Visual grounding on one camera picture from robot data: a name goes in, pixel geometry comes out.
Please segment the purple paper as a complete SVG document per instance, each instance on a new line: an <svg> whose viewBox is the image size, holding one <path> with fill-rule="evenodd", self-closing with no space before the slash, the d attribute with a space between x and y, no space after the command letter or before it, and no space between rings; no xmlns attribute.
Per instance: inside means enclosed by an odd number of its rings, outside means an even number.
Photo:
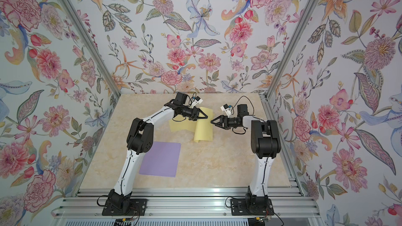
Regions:
<svg viewBox="0 0 402 226"><path fill-rule="evenodd" d="M176 177L180 152L180 143L154 142L143 158L139 174Z"/></svg>

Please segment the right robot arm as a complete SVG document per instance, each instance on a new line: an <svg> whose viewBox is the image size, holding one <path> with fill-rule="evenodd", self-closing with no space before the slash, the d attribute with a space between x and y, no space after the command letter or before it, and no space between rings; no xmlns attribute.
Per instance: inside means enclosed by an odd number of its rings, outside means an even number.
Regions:
<svg viewBox="0 0 402 226"><path fill-rule="evenodd" d="M255 155L254 176L245 198L232 198L230 208L233 216L274 214L272 202L268 196L268 181L272 164L281 151L278 124L274 120L263 120L248 112L248 105L237 106L237 116L230 117L230 107L221 107L224 115L211 120L211 124L225 130L243 128L250 130L251 151Z"/></svg>

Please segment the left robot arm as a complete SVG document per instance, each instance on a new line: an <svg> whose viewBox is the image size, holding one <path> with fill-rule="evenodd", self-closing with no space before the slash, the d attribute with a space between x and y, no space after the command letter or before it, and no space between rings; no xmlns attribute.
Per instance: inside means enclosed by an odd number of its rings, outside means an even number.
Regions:
<svg viewBox="0 0 402 226"><path fill-rule="evenodd" d="M154 142L154 131L165 122L178 115L190 121L206 120L212 115L197 107L202 101L196 97L187 105L189 96L177 93L176 97L154 114L145 118L135 118L127 136L127 155L120 176L113 189L108 194L104 211L110 210L115 215L125 215L134 208L130 201L134 180L142 163L143 157L151 149Z"/></svg>

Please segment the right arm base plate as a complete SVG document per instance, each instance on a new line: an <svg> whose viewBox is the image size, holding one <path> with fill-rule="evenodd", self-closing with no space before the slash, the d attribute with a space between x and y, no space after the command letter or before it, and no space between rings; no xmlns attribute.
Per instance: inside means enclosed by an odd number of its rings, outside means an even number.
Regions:
<svg viewBox="0 0 402 226"><path fill-rule="evenodd" d="M248 201L246 199L231 199L229 208L233 216L274 216L274 208L270 199L257 199Z"/></svg>

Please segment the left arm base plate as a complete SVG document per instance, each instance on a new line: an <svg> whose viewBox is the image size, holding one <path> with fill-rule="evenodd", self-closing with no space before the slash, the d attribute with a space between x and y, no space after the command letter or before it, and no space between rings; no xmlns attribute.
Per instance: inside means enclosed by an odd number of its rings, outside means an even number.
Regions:
<svg viewBox="0 0 402 226"><path fill-rule="evenodd" d="M124 199L113 202L108 199L102 211L103 216L144 216L148 200L147 199Z"/></svg>

